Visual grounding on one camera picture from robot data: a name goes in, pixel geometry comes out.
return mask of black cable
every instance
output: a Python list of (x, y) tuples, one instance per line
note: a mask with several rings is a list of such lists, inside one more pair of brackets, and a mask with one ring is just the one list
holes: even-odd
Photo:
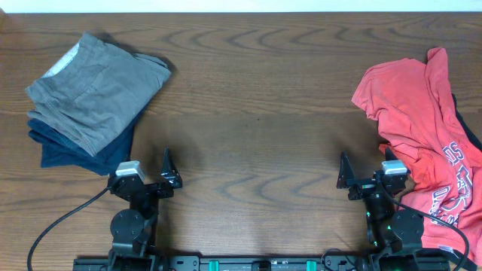
[(82, 204), (81, 206), (77, 207), (76, 209), (73, 209), (71, 210), (70, 212), (68, 212), (67, 214), (63, 215), (61, 218), (57, 219), (55, 222), (53, 222), (47, 229), (44, 230), (44, 232), (35, 240), (35, 242), (33, 243), (32, 247), (30, 248), (30, 252), (29, 252), (29, 256), (27, 257), (27, 269), (29, 271), (33, 271), (32, 269), (32, 256), (33, 256), (33, 251), (35, 250), (35, 248), (37, 248), (37, 245), (38, 243), (40, 242), (40, 240), (42, 240), (42, 238), (44, 238), (44, 236), (50, 231), (52, 230), (58, 223), (62, 222), (64, 219), (68, 218), (69, 216), (75, 214), (76, 212), (79, 212), (80, 210), (82, 210), (83, 208), (87, 207), (89, 204), (91, 204), (92, 202), (95, 202), (96, 200), (98, 200), (98, 198), (100, 198), (103, 194), (105, 194), (105, 192), (108, 191), (108, 188), (102, 190), (102, 192), (98, 193), (97, 196), (93, 197), (92, 199), (90, 199), (88, 202)]
[[(329, 249), (328, 249), (325, 253), (323, 253), (323, 255), (322, 255), (322, 262), (323, 262), (323, 264), (325, 265), (325, 268), (327, 268), (328, 271), (334, 271), (333, 269), (331, 269), (330, 267), (326, 266), (326, 264), (325, 264), (325, 255), (326, 255), (327, 253), (330, 253), (330, 251), (342, 251), (342, 250), (339, 249), (339, 248), (329, 248)], [(345, 256), (346, 260), (349, 262), (349, 264), (353, 265), (353, 269), (354, 269), (354, 270), (358, 270), (358, 268), (356, 267), (356, 265), (348, 258), (348, 256), (346, 256), (346, 255), (344, 255), (344, 256)]]
[(453, 225), (451, 224), (448, 224), (447, 222), (441, 220), (440, 218), (437, 218), (433, 215), (429, 215), (427, 213), (424, 213), (424, 212), (421, 212), (417, 209), (414, 209), (410, 206), (406, 206), (405, 204), (397, 201), (396, 199), (394, 199), (392, 196), (390, 196), (389, 192), (386, 190), (386, 188), (383, 186), (383, 184), (380, 183), (380, 186), (382, 187), (382, 191), (383, 193), (385, 194), (386, 198), (389, 199), (393, 204), (397, 205), (397, 206), (400, 206), (404, 209), (409, 209), (409, 210), (412, 210), (414, 212), (416, 212), (417, 214), (419, 215), (422, 215), (423, 217), (426, 217), (426, 218), (430, 218), (432, 220), (435, 220), (437, 221), (439, 224), (442, 224), (444, 225), (445, 227), (449, 227), (450, 229), (454, 230), (456, 233), (458, 233), (462, 239), (464, 239), (464, 243), (465, 243), (465, 252), (464, 252), (464, 256), (462, 257), (462, 259), (460, 260), (459, 264), (457, 264), (457, 266), (455, 267), (455, 269), (453, 269), (453, 271), (458, 271), (460, 270), (464, 265), (465, 265), (465, 262), (467, 261), (467, 258), (468, 258), (468, 252), (470, 251), (470, 244), (468, 243), (468, 239), (467, 237), (465, 236), (465, 234), (457, 229), (456, 227), (454, 227)]

